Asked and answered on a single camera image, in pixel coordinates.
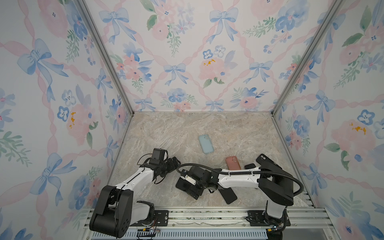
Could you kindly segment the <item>light blue phone case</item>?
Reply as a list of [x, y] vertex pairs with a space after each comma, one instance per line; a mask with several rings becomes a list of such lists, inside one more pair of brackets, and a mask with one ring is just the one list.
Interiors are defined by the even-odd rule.
[[200, 135], [198, 139], [204, 154], [207, 155], [214, 152], [214, 147], [209, 135]]

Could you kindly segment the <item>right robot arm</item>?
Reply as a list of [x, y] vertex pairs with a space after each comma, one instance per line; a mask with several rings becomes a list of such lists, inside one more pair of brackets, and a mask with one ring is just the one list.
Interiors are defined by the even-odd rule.
[[219, 191], [227, 204], [237, 200], [233, 188], [261, 190], [267, 197], [265, 210], [246, 219], [256, 226], [284, 227], [288, 221], [287, 207], [303, 192], [303, 184], [276, 163], [261, 156], [260, 164], [247, 165], [245, 170], [213, 169], [201, 164], [183, 164], [177, 168], [180, 178], [176, 188], [197, 200], [204, 190]]

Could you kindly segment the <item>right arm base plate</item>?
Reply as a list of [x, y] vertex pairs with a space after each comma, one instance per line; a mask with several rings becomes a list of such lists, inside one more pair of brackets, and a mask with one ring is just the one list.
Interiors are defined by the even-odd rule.
[[283, 211], [283, 216], [280, 219], [270, 217], [266, 211], [247, 211], [246, 221], [251, 227], [268, 227], [272, 229], [282, 229], [291, 226], [287, 210]]

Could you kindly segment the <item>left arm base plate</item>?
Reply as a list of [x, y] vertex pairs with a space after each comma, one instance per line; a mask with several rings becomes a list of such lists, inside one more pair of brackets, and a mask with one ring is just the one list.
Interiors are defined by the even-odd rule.
[[130, 227], [167, 227], [169, 222], [168, 210], [155, 210], [147, 219], [132, 223]]

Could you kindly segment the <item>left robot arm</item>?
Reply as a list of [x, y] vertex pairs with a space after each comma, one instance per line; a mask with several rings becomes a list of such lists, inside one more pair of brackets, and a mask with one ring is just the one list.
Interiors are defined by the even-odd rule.
[[181, 162], [175, 157], [158, 163], [149, 159], [122, 183], [103, 187], [89, 223], [90, 230], [122, 238], [133, 224], [150, 226], [155, 223], [154, 204], [135, 201], [135, 196], [158, 176], [164, 178], [180, 165]]

